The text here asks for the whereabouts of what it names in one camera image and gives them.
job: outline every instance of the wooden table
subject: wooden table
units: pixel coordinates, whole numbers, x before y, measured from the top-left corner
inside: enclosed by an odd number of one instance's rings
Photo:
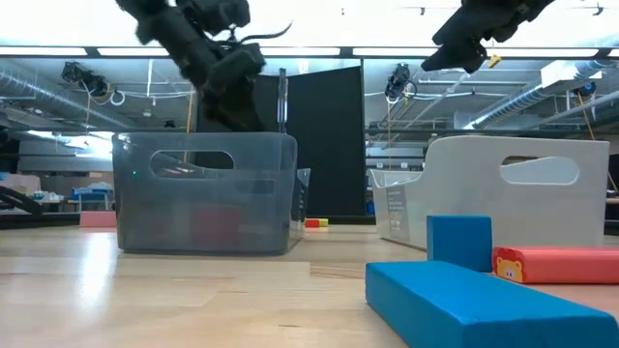
[[[373,226],[309,232],[271,258],[126,255],[104,230],[1,231],[0,347],[404,347],[366,305],[364,266],[425,258]],[[539,289],[619,317],[619,286]]]

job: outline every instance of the clear plastic bin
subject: clear plastic bin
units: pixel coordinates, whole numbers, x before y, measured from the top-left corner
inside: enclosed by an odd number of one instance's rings
[[[291,231],[298,180],[292,136],[123,133],[113,143],[118,246],[125,251],[282,254],[303,237]],[[197,152],[228,155],[233,168],[191,164]]]

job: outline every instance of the white plastic bin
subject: white plastic bin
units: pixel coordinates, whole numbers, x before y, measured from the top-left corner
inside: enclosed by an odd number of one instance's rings
[[[496,246],[600,246],[607,170],[605,141],[442,138],[423,172],[371,170],[378,232],[426,248],[427,216],[485,215]]]

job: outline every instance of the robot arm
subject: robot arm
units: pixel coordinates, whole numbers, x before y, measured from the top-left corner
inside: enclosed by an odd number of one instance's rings
[[[533,21],[553,1],[462,0],[462,6],[432,37],[441,46],[422,68],[427,72],[449,68],[476,72],[487,58],[482,39],[505,42],[520,23]]]
[[[247,0],[117,0],[137,19],[137,37],[142,44],[157,40],[203,100],[206,118],[233,131],[264,131],[255,112],[253,83],[265,66],[258,43],[243,44],[234,29],[250,23]],[[248,39],[270,39],[287,31]],[[231,30],[231,38],[215,37]]]

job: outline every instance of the blue rectangular block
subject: blue rectangular block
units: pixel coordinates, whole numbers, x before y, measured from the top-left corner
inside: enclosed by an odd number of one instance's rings
[[[492,222],[481,216],[428,216],[427,260],[492,272]]]
[[[446,262],[368,264],[368,304],[414,348],[615,348],[607,313]]]

